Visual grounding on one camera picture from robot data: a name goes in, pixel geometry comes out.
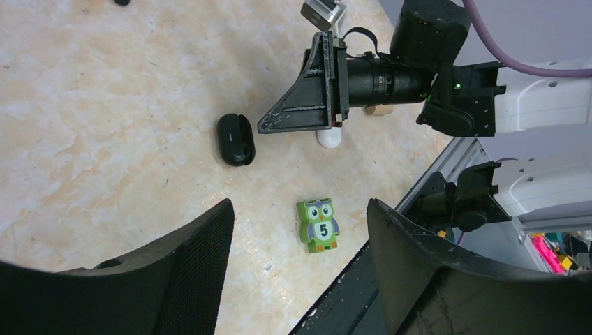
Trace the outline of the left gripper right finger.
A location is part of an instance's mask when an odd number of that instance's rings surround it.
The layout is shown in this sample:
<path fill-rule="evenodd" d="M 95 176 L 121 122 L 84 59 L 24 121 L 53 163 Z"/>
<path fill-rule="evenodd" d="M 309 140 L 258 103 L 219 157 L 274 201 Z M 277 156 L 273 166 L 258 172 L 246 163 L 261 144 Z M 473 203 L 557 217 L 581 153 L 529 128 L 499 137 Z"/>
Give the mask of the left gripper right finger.
<path fill-rule="evenodd" d="M 369 245 L 390 334 L 590 334 L 591 273 L 549 274 L 466 250 L 383 201 Z"/>

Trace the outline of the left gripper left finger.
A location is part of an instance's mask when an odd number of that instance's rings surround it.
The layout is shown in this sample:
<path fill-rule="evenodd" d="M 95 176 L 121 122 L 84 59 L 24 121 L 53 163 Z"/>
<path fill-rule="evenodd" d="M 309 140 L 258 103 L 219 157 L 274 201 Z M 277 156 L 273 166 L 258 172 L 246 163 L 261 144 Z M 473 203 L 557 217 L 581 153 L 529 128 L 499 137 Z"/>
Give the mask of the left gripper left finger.
<path fill-rule="evenodd" d="M 190 223 L 92 269 L 1 263 L 2 334 L 213 334 L 235 213 Z"/>

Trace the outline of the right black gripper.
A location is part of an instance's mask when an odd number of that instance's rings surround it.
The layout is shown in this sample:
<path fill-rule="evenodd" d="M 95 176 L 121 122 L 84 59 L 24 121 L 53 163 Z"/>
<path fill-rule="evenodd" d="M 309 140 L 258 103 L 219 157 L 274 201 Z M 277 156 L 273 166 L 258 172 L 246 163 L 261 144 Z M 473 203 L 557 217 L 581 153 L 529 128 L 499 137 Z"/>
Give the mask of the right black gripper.
<path fill-rule="evenodd" d="M 315 33 L 294 84 L 258 121 L 259 134 L 342 127 L 349 113 L 346 44 L 330 31 Z"/>

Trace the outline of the white earbud charging case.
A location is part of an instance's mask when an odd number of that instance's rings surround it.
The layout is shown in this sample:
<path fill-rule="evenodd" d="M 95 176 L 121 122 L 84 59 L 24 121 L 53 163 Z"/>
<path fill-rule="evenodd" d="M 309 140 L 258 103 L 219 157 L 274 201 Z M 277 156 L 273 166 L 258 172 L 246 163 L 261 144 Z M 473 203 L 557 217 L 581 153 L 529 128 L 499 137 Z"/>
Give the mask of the white earbud charging case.
<path fill-rule="evenodd" d="M 341 127 L 318 130 L 316 131 L 316 137 L 322 147 L 335 149 L 341 144 L 342 130 Z"/>

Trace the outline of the black earbud charging case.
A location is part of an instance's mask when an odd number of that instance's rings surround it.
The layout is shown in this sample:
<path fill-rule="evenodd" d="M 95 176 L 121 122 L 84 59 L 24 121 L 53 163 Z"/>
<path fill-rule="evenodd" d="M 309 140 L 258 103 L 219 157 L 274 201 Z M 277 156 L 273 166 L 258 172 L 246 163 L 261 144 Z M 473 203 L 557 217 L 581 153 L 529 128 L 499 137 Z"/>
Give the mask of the black earbud charging case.
<path fill-rule="evenodd" d="M 217 122 L 216 136 L 221 159 L 228 165 L 250 165 L 256 155 L 250 121 L 242 114 L 225 114 Z"/>

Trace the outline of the black earbud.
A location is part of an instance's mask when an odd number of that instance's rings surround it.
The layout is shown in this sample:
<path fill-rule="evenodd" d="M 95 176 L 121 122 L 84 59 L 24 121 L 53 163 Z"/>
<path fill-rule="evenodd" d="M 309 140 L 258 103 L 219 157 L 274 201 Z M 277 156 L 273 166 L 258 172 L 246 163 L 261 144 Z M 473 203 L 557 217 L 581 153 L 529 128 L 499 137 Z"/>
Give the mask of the black earbud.
<path fill-rule="evenodd" d="M 114 0 L 114 2 L 119 6 L 128 6 L 131 0 Z"/>

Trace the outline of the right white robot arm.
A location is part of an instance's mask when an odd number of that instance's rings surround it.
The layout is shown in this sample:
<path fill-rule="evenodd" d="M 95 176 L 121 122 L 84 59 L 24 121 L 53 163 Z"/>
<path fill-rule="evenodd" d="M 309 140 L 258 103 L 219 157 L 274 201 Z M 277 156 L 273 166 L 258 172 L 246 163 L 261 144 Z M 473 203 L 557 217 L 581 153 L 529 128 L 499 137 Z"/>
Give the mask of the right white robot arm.
<path fill-rule="evenodd" d="M 342 4 L 305 1 L 318 32 L 295 83 L 258 121 L 261 134 L 340 127 L 352 107 L 421 103 L 416 122 L 452 137 L 591 124 L 591 62 L 512 60 L 472 1 L 405 1 L 387 53 L 347 53 L 332 33 Z M 591 150 L 488 162 L 421 195 L 410 220 L 465 232 L 539 209 L 591 200 Z"/>

